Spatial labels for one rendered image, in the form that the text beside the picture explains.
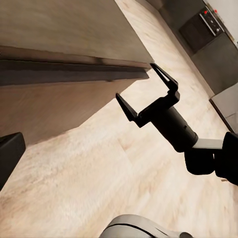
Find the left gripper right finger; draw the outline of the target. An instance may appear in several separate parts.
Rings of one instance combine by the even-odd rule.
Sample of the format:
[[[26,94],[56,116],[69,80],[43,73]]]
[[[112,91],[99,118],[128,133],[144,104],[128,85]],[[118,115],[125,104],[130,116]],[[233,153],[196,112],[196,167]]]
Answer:
[[[226,132],[222,149],[238,172],[238,134]]]

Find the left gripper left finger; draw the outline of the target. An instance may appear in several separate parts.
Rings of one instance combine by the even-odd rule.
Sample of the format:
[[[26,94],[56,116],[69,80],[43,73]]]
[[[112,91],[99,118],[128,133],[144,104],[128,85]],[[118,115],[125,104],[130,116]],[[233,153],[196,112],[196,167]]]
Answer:
[[[21,132],[0,137],[0,190],[21,159],[25,149],[25,140]]]

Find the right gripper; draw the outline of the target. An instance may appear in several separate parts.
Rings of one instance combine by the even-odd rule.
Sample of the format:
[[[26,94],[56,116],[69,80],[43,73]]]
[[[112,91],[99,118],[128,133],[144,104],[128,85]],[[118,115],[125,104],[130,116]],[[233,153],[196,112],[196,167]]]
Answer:
[[[178,82],[166,71],[160,68],[155,62],[152,62],[150,65],[168,87],[169,91],[167,96],[162,98],[139,116],[137,116],[137,112],[125,101],[123,97],[117,94],[116,99],[130,122],[134,121],[140,128],[145,126],[148,122],[151,122],[155,125],[158,131],[169,142],[171,142],[172,139],[175,139],[182,133],[186,126],[190,125],[174,108],[174,104],[178,103],[180,100]]]

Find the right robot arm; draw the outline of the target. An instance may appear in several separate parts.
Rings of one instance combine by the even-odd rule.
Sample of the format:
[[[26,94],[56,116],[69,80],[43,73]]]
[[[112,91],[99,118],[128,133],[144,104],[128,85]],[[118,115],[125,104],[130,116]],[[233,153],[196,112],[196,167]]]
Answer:
[[[199,138],[174,108],[180,100],[178,82],[155,62],[151,67],[166,84],[167,96],[160,97],[139,114],[120,95],[116,95],[128,120],[138,127],[151,122],[158,131],[172,144],[176,152],[184,152],[186,167],[194,175],[208,175],[215,171],[216,176],[238,185],[238,172],[224,153],[223,139]]]

